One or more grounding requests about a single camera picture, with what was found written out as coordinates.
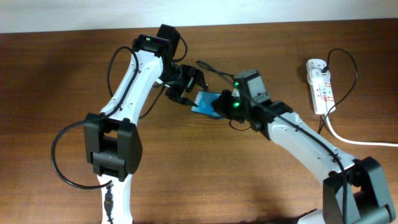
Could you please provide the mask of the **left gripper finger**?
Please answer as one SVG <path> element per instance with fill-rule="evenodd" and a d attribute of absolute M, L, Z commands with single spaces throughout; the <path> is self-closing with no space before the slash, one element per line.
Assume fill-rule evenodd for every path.
<path fill-rule="evenodd" d="M 204 91 L 208 90 L 208 84 L 206 83 L 204 73 L 201 70 L 196 69 L 193 77 L 196 85 L 202 87 Z"/>
<path fill-rule="evenodd" d="M 193 107 L 198 106 L 194 101 L 190 100 L 189 98 L 182 97 L 182 96 L 176 96 L 174 98 L 174 101 L 181 105 L 185 105 L 185 106 L 193 106 Z"/>

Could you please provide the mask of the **blue Samsung Galaxy smartphone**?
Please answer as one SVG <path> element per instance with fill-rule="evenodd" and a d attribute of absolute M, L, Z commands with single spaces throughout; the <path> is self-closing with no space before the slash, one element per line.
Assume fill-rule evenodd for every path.
<path fill-rule="evenodd" d="M 218 114 L 211 105 L 212 102 L 217 100 L 220 96 L 221 93 L 199 91 L 194 101 L 196 106 L 192 106 L 191 111 L 213 119 L 224 119 L 224 117 Z"/>

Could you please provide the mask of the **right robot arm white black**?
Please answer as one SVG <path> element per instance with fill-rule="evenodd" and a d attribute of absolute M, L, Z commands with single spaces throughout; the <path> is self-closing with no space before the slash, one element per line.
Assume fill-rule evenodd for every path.
<path fill-rule="evenodd" d="M 357 159 L 308 127 L 291 107 L 272 101 L 257 70 L 220 73 L 233 88 L 212 102 L 214 110 L 251 128 L 298 159 L 322 184 L 323 207 L 294 223 L 388 224 L 396 218 L 392 196 L 380 163 Z"/>

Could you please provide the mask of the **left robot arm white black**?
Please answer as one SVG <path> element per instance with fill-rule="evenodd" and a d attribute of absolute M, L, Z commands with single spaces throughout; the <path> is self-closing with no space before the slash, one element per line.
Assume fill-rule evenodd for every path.
<path fill-rule="evenodd" d="M 129 51 L 131 60 L 118 89 L 99 114 L 87 114 L 84 124 L 86 158 L 97 175 L 103 223 L 133 223 L 130 209 L 132 176 L 139 167 L 142 143 L 137 123 L 154 84 L 181 105 L 196 106 L 186 97 L 195 85 L 207 90 L 201 70 L 182 65 L 175 53 L 182 36 L 162 24 L 155 36 L 141 34 Z"/>

